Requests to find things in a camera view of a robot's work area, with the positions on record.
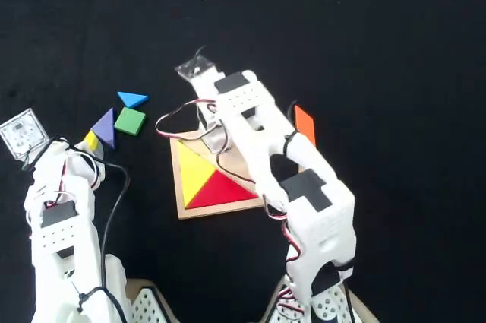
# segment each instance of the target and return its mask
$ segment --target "green square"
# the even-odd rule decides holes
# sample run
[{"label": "green square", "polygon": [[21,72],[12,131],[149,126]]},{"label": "green square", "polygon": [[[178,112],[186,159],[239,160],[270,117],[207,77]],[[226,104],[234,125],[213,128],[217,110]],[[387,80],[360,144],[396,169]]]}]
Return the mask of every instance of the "green square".
[{"label": "green square", "polygon": [[123,108],[118,119],[116,119],[115,129],[130,135],[138,135],[140,128],[145,120],[145,114],[137,110]]}]

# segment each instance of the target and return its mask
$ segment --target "purple triangle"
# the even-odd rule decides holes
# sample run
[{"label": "purple triangle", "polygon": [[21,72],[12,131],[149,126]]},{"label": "purple triangle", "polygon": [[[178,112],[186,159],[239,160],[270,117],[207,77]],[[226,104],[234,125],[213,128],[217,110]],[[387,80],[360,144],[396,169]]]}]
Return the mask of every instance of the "purple triangle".
[{"label": "purple triangle", "polygon": [[111,108],[96,124],[91,128],[103,142],[115,149],[115,129],[113,128],[115,110]]}]

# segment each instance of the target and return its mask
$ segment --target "black background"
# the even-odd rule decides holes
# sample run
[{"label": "black background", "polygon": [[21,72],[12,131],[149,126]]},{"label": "black background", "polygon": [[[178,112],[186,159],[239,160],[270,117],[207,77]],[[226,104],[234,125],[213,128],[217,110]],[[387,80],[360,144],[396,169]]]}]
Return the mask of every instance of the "black background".
[{"label": "black background", "polygon": [[[157,116],[194,97],[173,71],[206,45],[227,74],[254,70],[281,109],[315,118],[318,148],[355,193],[351,288],[383,322],[465,321],[484,297],[484,0],[0,0],[0,118],[33,107],[80,140],[147,93],[138,137],[110,160],[132,177],[108,250],[153,280],[181,321],[256,321],[286,243],[262,210],[179,221]],[[176,131],[196,125],[187,112]],[[30,176],[0,147],[0,321],[30,321],[23,200]],[[121,176],[96,193],[106,222]]]}]

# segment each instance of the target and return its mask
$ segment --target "yellow triangle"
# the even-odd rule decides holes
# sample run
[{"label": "yellow triangle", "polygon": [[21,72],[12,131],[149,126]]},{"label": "yellow triangle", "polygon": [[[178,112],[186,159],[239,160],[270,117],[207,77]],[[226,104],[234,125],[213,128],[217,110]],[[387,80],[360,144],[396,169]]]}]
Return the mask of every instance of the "yellow triangle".
[{"label": "yellow triangle", "polygon": [[216,168],[181,142],[177,142],[179,166],[181,168],[182,194],[184,207],[188,207],[192,198],[213,175]]}]

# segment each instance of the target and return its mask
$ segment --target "wooden board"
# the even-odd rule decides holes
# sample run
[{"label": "wooden board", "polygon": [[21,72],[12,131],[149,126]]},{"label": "wooden board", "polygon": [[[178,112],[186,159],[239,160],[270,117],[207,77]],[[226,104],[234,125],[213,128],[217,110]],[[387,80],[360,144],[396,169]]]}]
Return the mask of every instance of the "wooden board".
[{"label": "wooden board", "polygon": [[[197,134],[196,131],[181,133],[185,136],[194,136]],[[182,181],[181,181],[181,169],[179,166],[178,159],[178,147],[177,142],[179,140],[175,138],[170,139],[171,155],[172,155],[172,172],[174,174],[174,186],[175,186],[175,200],[177,204],[177,214],[179,219],[187,219],[194,217],[204,217],[212,214],[228,213],[230,211],[243,211],[245,209],[250,209],[253,207],[262,207],[264,205],[263,201],[259,198],[254,198],[250,200],[243,201],[233,201],[231,203],[213,205],[209,207],[197,207],[194,209],[186,209],[184,206],[184,195],[182,192]],[[251,182],[246,182],[238,177],[226,173],[224,170],[220,169],[216,163],[216,155],[212,154],[202,142],[202,140],[197,141],[183,141],[184,145],[193,150],[196,154],[203,157],[205,160],[212,163],[217,170],[228,176],[231,180],[246,188],[248,191],[254,193],[254,185]],[[243,157],[239,153],[236,147],[232,148],[228,152],[221,155],[219,159],[223,167],[230,169],[232,172],[237,173],[241,176],[249,178],[249,172],[246,167],[246,163]]]}]

